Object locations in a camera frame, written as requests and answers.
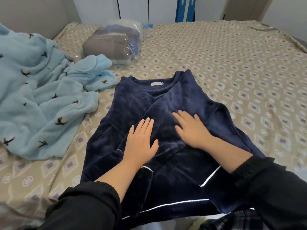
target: light blue blanket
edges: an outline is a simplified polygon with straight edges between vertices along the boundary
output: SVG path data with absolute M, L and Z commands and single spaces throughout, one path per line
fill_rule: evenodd
M 84 115 L 97 109 L 97 91 L 116 85 L 104 55 L 69 60 L 55 41 L 0 24 L 0 141 L 11 153 L 63 157 Z

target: garment sleeve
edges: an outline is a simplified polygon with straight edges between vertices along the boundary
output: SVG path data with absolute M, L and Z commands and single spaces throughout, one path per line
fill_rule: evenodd
M 67 190 L 46 211 L 38 230 L 113 230 L 121 220 L 116 190 L 104 182 L 84 182 Z
M 271 230 L 307 229 L 307 183 L 273 161 L 252 156 L 232 173 L 235 184 Z

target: neckline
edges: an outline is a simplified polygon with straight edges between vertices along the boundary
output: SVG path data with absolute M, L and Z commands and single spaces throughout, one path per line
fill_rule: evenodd
M 185 72 L 182 71 L 176 71 L 174 76 L 171 78 L 164 78 L 164 79 L 150 79 L 150 80 L 140 80 L 135 77 L 122 77 L 122 81 L 127 80 L 130 82 L 135 88 L 146 92 L 148 95 L 150 95 L 154 99 L 159 99 L 164 96 L 168 91 L 171 90 L 179 81 L 180 77 Z M 166 85 L 162 88 L 159 88 L 155 85 L 151 85 L 154 82 L 163 82 L 163 85 Z

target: plastic bag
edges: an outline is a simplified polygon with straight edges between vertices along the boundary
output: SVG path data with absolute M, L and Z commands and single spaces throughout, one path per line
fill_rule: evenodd
M 84 42 L 83 54 L 104 54 L 113 64 L 130 64 L 139 58 L 146 29 L 152 29 L 152 24 L 143 25 L 129 19 L 109 20 Z

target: bed sheet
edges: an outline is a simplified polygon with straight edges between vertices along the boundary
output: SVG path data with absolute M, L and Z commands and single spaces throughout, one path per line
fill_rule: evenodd
M 98 25 L 68 24 L 55 38 L 81 58 L 83 42 Z M 157 24 L 141 58 L 113 65 L 120 79 L 172 77 L 190 69 L 203 91 L 225 104 L 234 124 L 288 170 L 307 169 L 307 50 L 290 35 L 256 21 Z M 86 143 L 109 110 L 114 89 L 100 93 L 63 159 L 29 162 L 0 150 L 3 228 L 39 225 L 52 200 L 80 181 Z

